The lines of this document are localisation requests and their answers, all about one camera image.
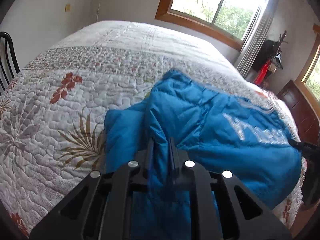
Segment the grey striped curtain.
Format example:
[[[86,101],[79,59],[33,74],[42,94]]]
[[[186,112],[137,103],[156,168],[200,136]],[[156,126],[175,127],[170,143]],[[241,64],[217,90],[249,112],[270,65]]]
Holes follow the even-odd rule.
[[[248,33],[234,67],[245,78],[263,45],[273,21],[279,0],[263,0],[249,25]]]

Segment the wooden coat rack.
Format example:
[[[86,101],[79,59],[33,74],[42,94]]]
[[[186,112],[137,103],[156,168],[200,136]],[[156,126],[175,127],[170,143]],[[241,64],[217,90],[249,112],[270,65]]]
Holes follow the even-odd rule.
[[[281,52],[281,45],[282,45],[282,43],[283,43],[283,42],[286,43],[286,41],[284,41],[286,35],[287,35],[287,31],[286,31],[286,30],[284,30],[284,32],[279,35],[279,40],[277,41],[277,44],[276,44],[276,49],[277,49],[277,50],[276,50],[276,54],[279,54],[279,53]]]

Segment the dark clothes on rack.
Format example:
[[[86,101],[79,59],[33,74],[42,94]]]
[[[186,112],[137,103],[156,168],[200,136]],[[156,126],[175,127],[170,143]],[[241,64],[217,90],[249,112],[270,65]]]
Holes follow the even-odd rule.
[[[280,41],[265,40],[252,64],[252,69],[258,73],[267,60],[271,60],[276,68],[283,69],[280,46]]]

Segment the floral quilted bedspread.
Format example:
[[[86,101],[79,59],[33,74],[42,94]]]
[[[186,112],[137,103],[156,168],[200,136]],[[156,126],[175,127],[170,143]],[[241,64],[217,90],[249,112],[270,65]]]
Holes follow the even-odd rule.
[[[247,82],[209,42],[155,25],[102,21],[29,62],[1,94],[1,202],[23,236],[93,169],[104,168],[104,117],[142,101],[176,68],[275,110],[285,103]]]

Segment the large wooden framed window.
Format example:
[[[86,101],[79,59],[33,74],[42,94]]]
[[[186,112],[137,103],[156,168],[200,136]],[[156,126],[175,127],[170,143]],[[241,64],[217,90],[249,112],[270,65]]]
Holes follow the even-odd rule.
[[[212,37],[240,51],[265,0],[160,0],[155,19]]]

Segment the blue puffer jacket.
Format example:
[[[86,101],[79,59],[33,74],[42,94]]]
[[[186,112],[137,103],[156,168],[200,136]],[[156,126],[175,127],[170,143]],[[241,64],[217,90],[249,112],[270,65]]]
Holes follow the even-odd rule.
[[[301,153],[275,109],[208,88],[177,70],[168,71],[142,102],[105,116],[106,172],[114,172],[155,141],[147,193],[133,198],[133,239],[189,239],[186,192],[174,192],[169,141],[216,173],[236,175],[269,209],[295,188]]]

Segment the red hanging garment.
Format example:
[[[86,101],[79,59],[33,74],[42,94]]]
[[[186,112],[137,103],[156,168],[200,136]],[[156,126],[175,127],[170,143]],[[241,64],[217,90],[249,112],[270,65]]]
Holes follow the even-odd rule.
[[[259,86],[263,82],[263,79],[268,71],[269,65],[271,64],[271,60],[268,59],[265,64],[262,66],[261,70],[259,71],[257,77],[254,80],[254,84]]]

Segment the yellow wall switch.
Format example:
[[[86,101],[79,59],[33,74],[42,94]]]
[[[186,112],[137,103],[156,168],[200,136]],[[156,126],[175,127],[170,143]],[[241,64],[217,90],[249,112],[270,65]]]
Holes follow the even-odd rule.
[[[71,9],[71,5],[68,3],[65,5],[65,12],[69,12]]]

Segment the dark wooden headboard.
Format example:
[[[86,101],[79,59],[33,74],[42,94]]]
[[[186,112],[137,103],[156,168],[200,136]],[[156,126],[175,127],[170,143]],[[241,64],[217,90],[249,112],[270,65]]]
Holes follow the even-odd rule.
[[[293,80],[290,80],[277,94],[289,108],[302,141],[318,145],[319,120],[310,103]]]

